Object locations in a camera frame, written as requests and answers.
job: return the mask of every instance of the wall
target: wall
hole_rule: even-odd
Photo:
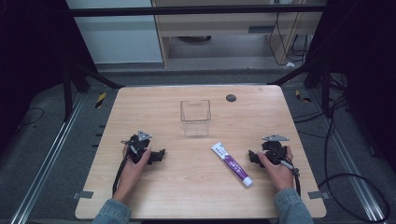
[[[151,7],[149,0],[66,0],[70,8]],[[75,18],[93,61],[162,63],[153,16]]]

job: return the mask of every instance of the light wood tabletop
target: light wood tabletop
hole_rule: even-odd
[[[233,94],[236,101],[228,102]],[[180,102],[209,100],[209,135],[187,137],[180,120]],[[153,151],[165,148],[163,161],[145,167],[131,198],[131,218],[270,218],[277,217],[276,194],[268,174],[249,161],[248,151],[261,150],[263,136],[279,134],[290,140],[293,164],[300,170],[302,199],[312,217],[324,217],[318,191],[288,105],[278,86],[170,86],[120,89],[92,163],[76,216],[94,218],[111,198],[122,160],[121,140],[138,130],[150,133]],[[253,180],[245,185],[210,148],[221,142]]]

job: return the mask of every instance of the sleeve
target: sleeve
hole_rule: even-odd
[[[109,199],[105,202],[92,223],[128,223],[131,214],[132,211],[128,206],[119,201]]]
[[[283,189],[275,196],[275,206],[280,213],[279,223],[314,223],[303,200],[295,189]]]

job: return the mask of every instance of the clear plastic container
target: clear plastic container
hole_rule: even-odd
[[[186,136],[205,136],[209,134],[210,101],[181,101],[180,119]]]

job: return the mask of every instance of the purple and white tube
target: purple and white tube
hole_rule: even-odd
[[[227,164],[228,167],[233,171],[233,173],[245,184],[248,188],[253,184],[253,180],[248,176],[248,174],[242,169],[242,167],[236,162],[233,157],[227,153],[221,142],[216,143],[211,148],[218,154],[218,156]]]

